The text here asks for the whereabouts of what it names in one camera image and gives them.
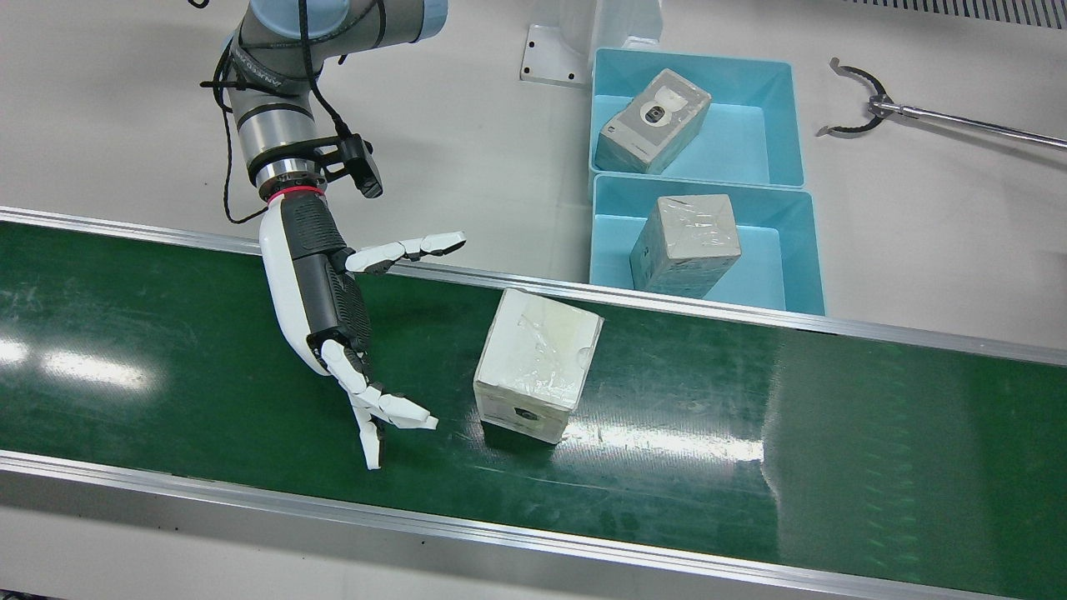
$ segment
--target robotic hand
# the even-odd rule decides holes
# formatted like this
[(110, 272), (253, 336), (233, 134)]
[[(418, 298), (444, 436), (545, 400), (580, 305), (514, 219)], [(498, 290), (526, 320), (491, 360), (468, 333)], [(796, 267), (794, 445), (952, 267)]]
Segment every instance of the robotic hand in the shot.
[[(350, 175), (367, 198), (381, 195), (382, 186), (370, 144), (322, 98), (316, 77), (329, 57), (432, 36), (446, 14), (447, 0), (251, 0), (214, 81), (205, 84), (223, 110), (229, 110), (221, 101), (226, 91), (249, 178), (267, 202), (259, 244), (278, 325), (307, 366), (332, 375), (348, 393), (367, 469), (380, 467), (385, 424), (433, 429), (437, 420), (371, 380), (370, 322), (353, 273), (447, 254), (465, 238), (457, 232), (348, 247), (327, 204), (327, 184)], [(308, 93), (333, 117), (336, 137), (316, 138)], [(344, 167), (331, 171), (336, 164)]]

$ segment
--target plastic-wrapped box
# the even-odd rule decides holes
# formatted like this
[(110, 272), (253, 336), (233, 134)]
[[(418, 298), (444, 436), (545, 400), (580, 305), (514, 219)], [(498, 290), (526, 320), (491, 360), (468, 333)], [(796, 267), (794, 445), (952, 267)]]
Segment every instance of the plastic-wrapped box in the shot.
[(596, 165), (658, 175), (700, 131), (712, 96), (665, 68), (600, 131)]
[(474, 378), (485, 423), (558, 443), (578, 406), (604, 319), (506, 289)]
[(634, 289), (703, 298), (740, 252), (729, 195), (659, 198), (630, 254)]

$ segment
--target blue bin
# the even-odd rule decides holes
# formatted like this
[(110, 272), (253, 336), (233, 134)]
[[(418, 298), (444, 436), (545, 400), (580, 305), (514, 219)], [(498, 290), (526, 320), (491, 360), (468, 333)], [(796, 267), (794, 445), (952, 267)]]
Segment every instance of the blue bin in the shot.
[(660, 176), (803, 186), (793, 68), (789, 63), (601, 48), (593, 66), (590, 178), (600, 130), (664, 68), (712, 95), (703, 127)]
[(589, 283), (633, 289), (630, 252), (656, 199), (715, 193), (730, 195), (742, 256), (704, 299), (825, 314), (811, 194), (771, 186), (598, 176)]

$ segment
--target white floor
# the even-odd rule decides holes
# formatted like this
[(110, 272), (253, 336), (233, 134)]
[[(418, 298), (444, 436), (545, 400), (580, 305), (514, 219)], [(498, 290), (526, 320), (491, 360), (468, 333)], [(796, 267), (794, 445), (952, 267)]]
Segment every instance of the white floor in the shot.
[[(451, 4), (437, 37), (350, 57), (323, 77), (331, 101), (375, 143), (386, 189), (366, 201), (334, 185), (343, 233), (365, 246), (462, 228), (471, 242), (453, 264), (583, 281), (589, 93), (519, 81), (531, 1)], [(897, 123), (856, 140), (814, 138), (823, 125), (864, 119), (866, 92), (831, 73), (834, 56), (877, 75), (899, 101), (1065, 137), (1067, 32), (840, 0), (664, 4), (668, 50), (793, 64), (830, 316), (1067, 349), (1067, 154)], [(0, 204), (254, 237), (254, 222), (222, 217), (221, 117), (196, 85), (243, 5), (0, 4)], [(235, 211), (257, 208), (239, 165), (235, 173)], [(0, 532), (140, 536), (130, 543), (179, 573), (188, 565), (225, 579), (236, 577), (226, 565), (259, 565), (245, 575), (286, 571), (292, 589), (331, 569), (364, 577), (359, 565), (284, 553), (257, 563), (256, 549), (59, 519), (7, 510)], [(25, 543), (47, 557), (64, 542)], [(187, 562), (190, 548), (203, 559)], [(48, 566), (33, 568), (18, 581), (47, 581)], [(13, 581), (9, 569), (0, 563), (0, 587)], [(567, 597), (396, 577), (424, 578), (446, 597)], [(100, 578), (39, 591), (103, 598), (108, 573)], [(357, 596), (337, 587), (327, 597)]]

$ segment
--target conveyor belt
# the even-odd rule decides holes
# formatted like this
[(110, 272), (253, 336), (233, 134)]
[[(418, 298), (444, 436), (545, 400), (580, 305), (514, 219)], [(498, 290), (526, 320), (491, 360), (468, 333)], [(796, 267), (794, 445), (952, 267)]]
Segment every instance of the conveyor belt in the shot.
[(556, 447), (477, 420), (499, 291), (361, 280), (378, 378), (441, 419), (363, 468), (254, 256), (0, 223), (0, 449), (998, 594), (1067, 589), (1067, 368), (575, 302)]

